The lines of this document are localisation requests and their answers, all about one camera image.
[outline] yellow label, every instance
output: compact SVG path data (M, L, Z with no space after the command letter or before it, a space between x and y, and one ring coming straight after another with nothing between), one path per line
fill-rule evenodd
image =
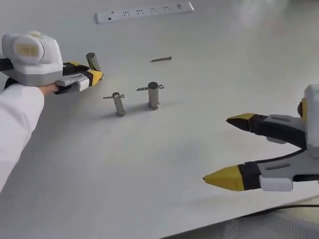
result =
M22 56L39 56L38 47L36 45L16 43L14 46L17 53Z
M34 32L34 31L29 32L29 35L33 36L33 37L36 37L36 38L43 38L44 37L44 35L42 33L37 33L37 32Z

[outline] person's hand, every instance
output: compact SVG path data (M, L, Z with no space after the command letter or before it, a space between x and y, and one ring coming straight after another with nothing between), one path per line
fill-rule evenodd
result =
M50 84L46 86L38 86L38 88L42 91L44 96L59 90L59 88L55 84Z

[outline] yellow tip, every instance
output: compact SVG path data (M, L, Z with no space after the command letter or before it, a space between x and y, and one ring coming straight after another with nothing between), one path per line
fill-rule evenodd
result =
M204 177L205 183L232 191L245 191L238 166L218 170Z
M254 116L255 114L253 113L246 113L246 114L242 114L242 115L238 115L238 116L233 116L233 117L229 117L227 120L233 120L233 119L242 119L242 120L249 120L252 116Z

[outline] electrical outlet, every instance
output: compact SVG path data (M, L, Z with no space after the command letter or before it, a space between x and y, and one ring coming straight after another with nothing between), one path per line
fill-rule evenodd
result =
M130 12L129 11L124 11L123 12L123 16L130 16Z
M150 13L154 14L154 13L157 13L157 10L155 7L151 7L150 8Z
M169 6L163 6L163 11L169 11Z
M142 15L144 12L143 12L143 9L137 9L136 10L136 14L137 15Z
M176 2L174 4L163 4L156 6L146 6L133 9L112 10L107 12L98 12L95 14L97 24L106 22L116 22L142 17L161 16L168 14L193 12L194 8L188 1Z

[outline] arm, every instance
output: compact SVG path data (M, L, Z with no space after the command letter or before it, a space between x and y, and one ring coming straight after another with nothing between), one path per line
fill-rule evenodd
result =
M0 191L37 125L44 95L55 90L12 85L0 94Z

